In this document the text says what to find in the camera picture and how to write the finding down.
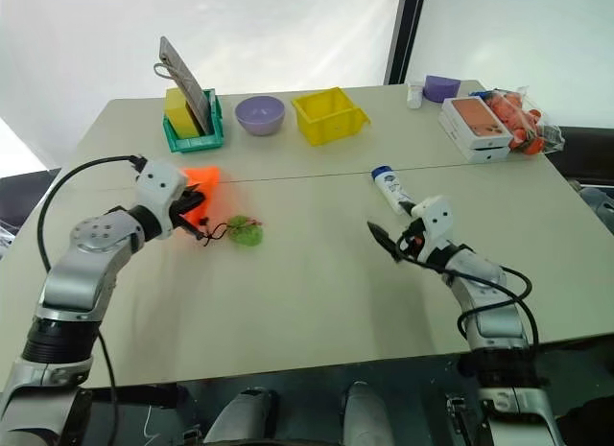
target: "yellow basket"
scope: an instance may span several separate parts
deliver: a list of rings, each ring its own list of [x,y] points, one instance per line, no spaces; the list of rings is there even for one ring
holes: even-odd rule
[[[356,134],[364,122],[371,123],[341,88],[301,96],[292,99],[292,104],[296,109],[298,129],[312,146]]]

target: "green toy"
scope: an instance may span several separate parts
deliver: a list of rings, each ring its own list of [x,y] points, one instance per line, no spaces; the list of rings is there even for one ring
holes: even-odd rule
[[[234,216],[227,222],[228,237],[244,246],[257,246],[262,242],[262,223],[247,216]]]

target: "purple object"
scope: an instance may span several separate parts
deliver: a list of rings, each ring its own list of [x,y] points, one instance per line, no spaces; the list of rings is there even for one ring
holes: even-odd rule
[[[285,113],[284,103],[273,96],[247,98],[234,109],[241,126],[254,136],[277,132],[284,121]]]
[[[434,103],[442,103],[444,99],[456,98],[459,86],[461,86],[460,80],[427,75],[424,83],[424,96]]]

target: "phone box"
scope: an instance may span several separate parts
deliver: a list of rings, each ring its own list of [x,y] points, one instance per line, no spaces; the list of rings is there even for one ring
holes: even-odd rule
[[[445,132],[452,138],[454,143],[460,150],[460,153],[464,155],[469,163],[488,163],[490,161],[504,160],[509,153],[509,147],[485,147],[479,149],[469,149],[465,146],[461,140],[459,131],[454,127],[452,121],[448,118],[446,113],[442,110],[439,113],[439,122],[445,129]]]
[[[512,136],[486,103],[477,96],[448,98],[441,110],[457,132],[455,142],[466,149],[507,147]]]

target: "white cylinder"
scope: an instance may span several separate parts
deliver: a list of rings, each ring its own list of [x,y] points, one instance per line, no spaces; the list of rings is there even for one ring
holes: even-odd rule
[[[396,174],[390,166],[380,166],[371,171],[371,177],[373,182],[380,189],[386,200],[394,210],[396,214],[402,214],[404,212],[401,206],[401,201],[407,201],[413,203],[413,200],[405,192],[401,186],[401,182],[397,178]]]
[[[420,108],[422,106],[422,90],[424,85],[420,82],[409,82],[407,86],[407,107]]]

